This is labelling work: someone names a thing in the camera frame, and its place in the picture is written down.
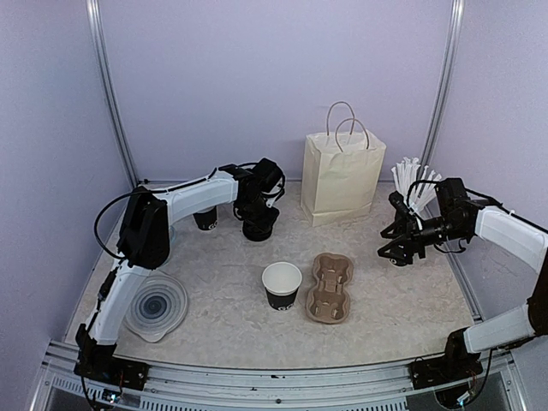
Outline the stack of black lids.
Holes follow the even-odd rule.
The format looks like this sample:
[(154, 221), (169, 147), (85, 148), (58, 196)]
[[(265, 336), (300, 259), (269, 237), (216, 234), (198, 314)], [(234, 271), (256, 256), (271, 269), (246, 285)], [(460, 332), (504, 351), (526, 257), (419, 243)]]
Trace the stack of black lids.
[(242, 233), (249, 241), (265, 241), (271, 237), (274, 223), (275, 219), (272, 218), (245, 219), (242, 224)]

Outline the brown pulp cup carrier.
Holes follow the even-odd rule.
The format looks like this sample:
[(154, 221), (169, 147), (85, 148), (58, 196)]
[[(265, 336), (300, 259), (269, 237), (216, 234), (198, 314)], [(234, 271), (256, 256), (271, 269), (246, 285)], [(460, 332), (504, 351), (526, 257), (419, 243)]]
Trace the brown pulp cup carrier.
[(354, 276), (352, 260), (342, 254), (321, 253), (313, 261), (316, 283), (307, 293), (305, 312), (312, 321), (338, 325), (349, 316), (348, 284)]

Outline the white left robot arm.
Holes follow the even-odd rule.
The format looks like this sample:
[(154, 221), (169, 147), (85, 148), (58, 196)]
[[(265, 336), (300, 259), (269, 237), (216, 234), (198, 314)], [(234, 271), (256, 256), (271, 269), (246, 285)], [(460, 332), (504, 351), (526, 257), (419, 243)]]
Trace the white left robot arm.
[(169, 257), (171, 225), (230, 204), (243, 235), (265, 241), (279, 216), (274, 204), (284, 193), (284, 173), (275, 162), (262, 158), (257, 163), (227, 164), (179, 185), (138, 186), (124, 194), (127, 205), (116, 251), (111, 253), (112, 269), (99, 289), (96, 311), (76, 333), (79, 364), (104, 381), (120, 372), (113, 354), (123, 317), (144, 280)]

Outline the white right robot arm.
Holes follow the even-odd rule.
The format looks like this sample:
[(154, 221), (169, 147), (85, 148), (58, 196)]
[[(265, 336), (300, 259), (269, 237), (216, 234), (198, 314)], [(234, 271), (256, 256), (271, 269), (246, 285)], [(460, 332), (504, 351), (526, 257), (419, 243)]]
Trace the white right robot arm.
[(471, 285), (482, 320), (448, 339), (438, 373), (455, 380), (472, 354), (519, 347), (547, 336), (547, 230), (453, 177), (420, 180), (389, 196), (394, 221), (378, 256), (412, 265), (434, 247), (448, 253)]

